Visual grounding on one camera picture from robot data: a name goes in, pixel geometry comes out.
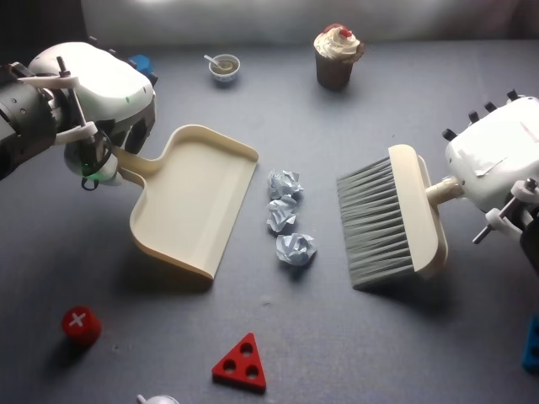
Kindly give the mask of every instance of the spoon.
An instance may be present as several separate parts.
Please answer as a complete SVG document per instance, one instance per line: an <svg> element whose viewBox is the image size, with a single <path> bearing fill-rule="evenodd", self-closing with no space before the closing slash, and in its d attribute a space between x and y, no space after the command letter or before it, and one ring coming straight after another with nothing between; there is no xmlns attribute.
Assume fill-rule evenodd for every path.
<svg viewBox="0 0 539 404"><path fill-rule="evenodd" d="M213 57L208 55L204 55L204 58L213 63L215 66L219 67L221 70L232 69L232 63L230 61L216 61Z"/></svg>

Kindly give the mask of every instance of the white and blue bowl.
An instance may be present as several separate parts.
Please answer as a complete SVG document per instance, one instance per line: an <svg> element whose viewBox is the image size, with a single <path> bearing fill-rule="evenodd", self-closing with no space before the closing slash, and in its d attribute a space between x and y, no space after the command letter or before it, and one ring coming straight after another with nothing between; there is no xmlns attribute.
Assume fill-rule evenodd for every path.
<svg viewBox="0 0 539 404"><path fill-rule="evenodd" d="M221 74L215 72L213 69L215 66L213 63L208 63L208 68L210 69L211 75L218 82L233 82L237 78L237 73L239 72L240 62L237 57L234 55L217 55L213 57L216 61L230 61L232 63L232 71L230 73Z"/></svg>

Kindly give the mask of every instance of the crumpled paper ball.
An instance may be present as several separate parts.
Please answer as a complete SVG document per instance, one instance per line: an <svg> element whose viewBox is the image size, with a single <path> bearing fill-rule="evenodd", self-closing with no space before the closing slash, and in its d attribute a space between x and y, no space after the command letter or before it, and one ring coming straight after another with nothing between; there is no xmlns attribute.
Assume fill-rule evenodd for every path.
<svg viewBox="0 0 539 404"><path fill-rule="evenodd" d="M266 223L271 227L271 230L279 233L286 226L286 223L294 224L296 221L296 207L297 202L290 196L272 200L268 204L269 219Z"/></svg>
<svg viewBox="0 0 539 404"><path fill-rule="evenodd" d="M303 190L299 183L300 174L290 171L271 170L268 176L269 196L271 199L278 199L283 196L292 196L294 193Z"/></svg>
<svg viewBox="0 0 539 404"><path fill-rule="evenodd" d="M277 257L290 265L301 266L311 260L317 248L307 234L292 233L277 237Z"/></svg>

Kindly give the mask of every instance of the red triangular block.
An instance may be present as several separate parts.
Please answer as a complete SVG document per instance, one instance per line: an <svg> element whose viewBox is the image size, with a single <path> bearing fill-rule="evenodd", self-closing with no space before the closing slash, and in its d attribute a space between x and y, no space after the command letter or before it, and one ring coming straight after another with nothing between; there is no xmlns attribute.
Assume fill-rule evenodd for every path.
<svg viewBox="0 0 539 404"><path fill-rule="evenodd" d="M239 344L213 367L211 374L215 382L264 393L266 379L254 334L250 332L243 337Z"/></svg>

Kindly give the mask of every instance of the beige dustpan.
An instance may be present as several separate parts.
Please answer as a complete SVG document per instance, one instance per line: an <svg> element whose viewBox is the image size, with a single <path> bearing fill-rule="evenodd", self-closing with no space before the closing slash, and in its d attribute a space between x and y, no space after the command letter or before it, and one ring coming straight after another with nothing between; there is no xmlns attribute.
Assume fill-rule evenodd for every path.
<svg viewBox="0 0 539 404"><path fill-rule="evenodd" d="M213 279L259 154L198 125L178 128L156 160L115 149L123 178L144 190L131 212L145 253Z"/></svg>

